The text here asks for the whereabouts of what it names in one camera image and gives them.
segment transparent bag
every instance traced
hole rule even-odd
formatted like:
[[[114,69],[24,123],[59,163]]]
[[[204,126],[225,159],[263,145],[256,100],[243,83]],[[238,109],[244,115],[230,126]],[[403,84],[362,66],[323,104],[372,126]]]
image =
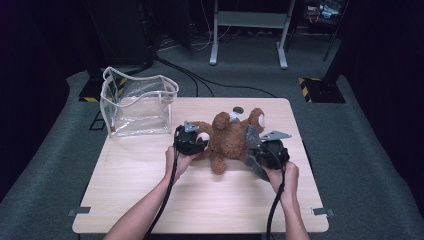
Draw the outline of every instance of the transparent bag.
[[[131,77],[108,67],[100,110],[109,137],[171,133],[171,103],[178,84],[164,76]]]

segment teddy bear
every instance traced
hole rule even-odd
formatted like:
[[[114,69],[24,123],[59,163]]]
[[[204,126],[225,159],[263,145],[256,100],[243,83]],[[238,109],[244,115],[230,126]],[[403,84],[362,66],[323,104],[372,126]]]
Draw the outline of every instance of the teddy bear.
[[[249,117],[240,121],[238,116],[243,113],[239,107],[229,114],[221,112],[217,114],[212,124],[193,121],[192,124],[199,127],[198,133],[207,133],[209,142],[206,150],[194,160],[210,158],[211,169],[215,174],[223,174],[226,169],[225,157],[246,162],[248,158],[248,145],[245,141],[247,126],[255,127],[258,133],[264,131],[264,112],[260,108],[254,108]]]

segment black curtain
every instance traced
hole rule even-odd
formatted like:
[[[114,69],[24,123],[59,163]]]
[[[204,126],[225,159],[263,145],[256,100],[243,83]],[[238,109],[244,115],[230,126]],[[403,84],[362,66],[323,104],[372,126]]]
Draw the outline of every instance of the black curtain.
[[[424,26],[420,1],[352,1],[324,77],[344,74],[424,216]]]
[[[1,199],[66,103],[66,78],[88,67],[100,72],[103,58],[91,27],[82,1],[2,2]]]

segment black wire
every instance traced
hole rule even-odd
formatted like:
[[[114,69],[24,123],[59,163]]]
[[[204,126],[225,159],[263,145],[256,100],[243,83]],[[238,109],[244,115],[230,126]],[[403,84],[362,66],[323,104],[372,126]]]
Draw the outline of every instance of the black wire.
[[[206,80],[206,79],[204,79],[204,78],[202,78],[202,77],[200,77],[200,76],[198,76],[198,75],[196,75],[195,73],[193,73],[193,72],[190,72],[189,70],[187,70],[187,69],[185,69],[185,68],[183,68],[183,67],[180,67],[180,66],[177,66],[177,65],[175,65],[175,64],[173,64],[173,63],[170,63],[169,61],[167,61],[167,60],[165,60],[165,59],[163,59],[163,58],[159,58],[158,56],[156,56],[156,58],[155,58],[157,61],[159,61],[159,62],[161,62],[161,63],[163,63],[163,64],[165,64],[165,65],[168,65],[168,66],[171,66],[171,67],[173,67],[173,68],[175,68],[175,69],[177,69],[177,70],[179,70],[179,71],[181,71],[181,72],[183,72],[183,73],[185,73],[185,74],[187,74],[187,75],[189,75],[189,76],[192,76],[192,77],[194,77],[194,78],[196,78],[197,80],[199,80],[200,82],[202,82],[208,89],[209,89],[209,91],[211,92],[211,94],[213,94],[212,93],[212,90],[209,88],[209,86],[207,86],[207,84],[206,83],[204,83],[204,82],[208,82],[208,83],[211,83],[211,84],[215,84],[215,85],[218,85],[218,86],[221,86],[221,87],[232,87],[232,88],[246,88],[246,89],[252,89],[252,90],[257,90],[257,91],[260,91],[260,92],[264,92],[264,93],[266,93],[266,94],[269,94],[270,96],[272,96],[272,97],[274,97],[274,98],[277,98],[277,96],[275,96],[274,94],[272,94],[272,93],[270,93],[270,92],[267,92],[267,91],[265,91],[265,90],[263,90],[263,89],[259,89],[259,88],[254,88],[254,87],[249,87],[249,86],[239,86],[239,85],[225,85],[225,84],[221,84],[221,83],[216,83],[216,82],[212,82],[212,81],[209,81],[209,80]]]
[[[272,156],[274,156],[274,159],[277,161],[278,166],[281,169],[281,174],[283,175],[283,178],[281,180],[281,184],[280,187],[278,187],[278,192],[275,196],[274,202],[272,203],[271,206],[271,210],[269,211],[269,215],[268,215],[268,222],[267,222],[267,226],[266,226],[266,240],[270,240],[270,235],[271,235],[271,225],[272,225],[272,218],[274,217],[274,212],[275,212],[275,208],[277,207],[277,204],[281,198],[281,194],[284,191],[284,185],[286,182],[286,169],[285,166],[283,167],[283,165],[281,164],[280,160],[278,159],[278,157],[271,151],[269,150],[269,148],[265,147],[271,154]]]
[[[199,96],[199,86],[197,84],[197,81],[200,81],[201,83],[203,83],[209,89],[209,92],[211,93],[211,96],[212,97],[215,97],[215,94],[213,93],[212,89],[210,89],[210,87],[205,82],[203,82],[202,79],[199,79],[199,76],[197,76],[196,74],[190,72],[189,70],[187,70],[187,69],[185,69],[183,67],[177,66],[177,65],[175,65],[175,64],[173,64],[173,63],[171,63],[171,62],[169,62],[169,61],[167,61],[167,60],[165,60],[163,58],[156,57],[155,59],[158,62],[163,63],[163,64],[165,64],[165,65],[167,65],[169,67],[172,67],[172,68],[174,68],[174,69],[176,69],[176,70],[178,70],[178,71],[186,74],[187,76],[189,76],[194,81],[194,83],[196,84],[196,97]]]
[[[166,203],[168,202],[169,196],[171,195],[172,186],[174,185],[175,173],[177,171],[178,156],[179,156],[179,153],[177,153],[177,150],[174,146],[174,165],[172,166],[171,179],[169,180],[168,188],[166,189],[166,193],[165,193],[165,197],[162,201],[162,205],[161,205],[158,213],[156,214],[155,219],[153,220],[152,224],[150,225],[150,228],[147,231],[146,236],[149,236],[152,233],[152,230],[155,227],[156,223],[159,221],[159,218],[162,215],[163,210],[165,209]]]

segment table surface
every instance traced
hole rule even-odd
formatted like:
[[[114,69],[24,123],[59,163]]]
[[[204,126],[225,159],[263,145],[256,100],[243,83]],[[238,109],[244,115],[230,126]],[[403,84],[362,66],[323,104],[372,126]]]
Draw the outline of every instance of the table surface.
[[[172,103],[172,128],[187,121],[212,123],[219,112],[240,106],[248,117],[253,108],[265,113],[265,131],[289,133],[283,139],[290,160],[300,169],[298,200],[308,232],[328,229],[326,216],[315,216],[322,202],[295,118],[281,98],[177,98]],[[165,150],[172,134],[107,137],[81,202],[88,214],[77,214],[76,233],[106,233],[113,224],[162,179]],[[210,160],[193,161],[172,189],[167,206],[153,233],[265,233],[275,193],[270,184],[256,177],[243,162],[226,159],[223,175],[215,175]],[[277,206],[272,232],[285,232],[284,213]]]

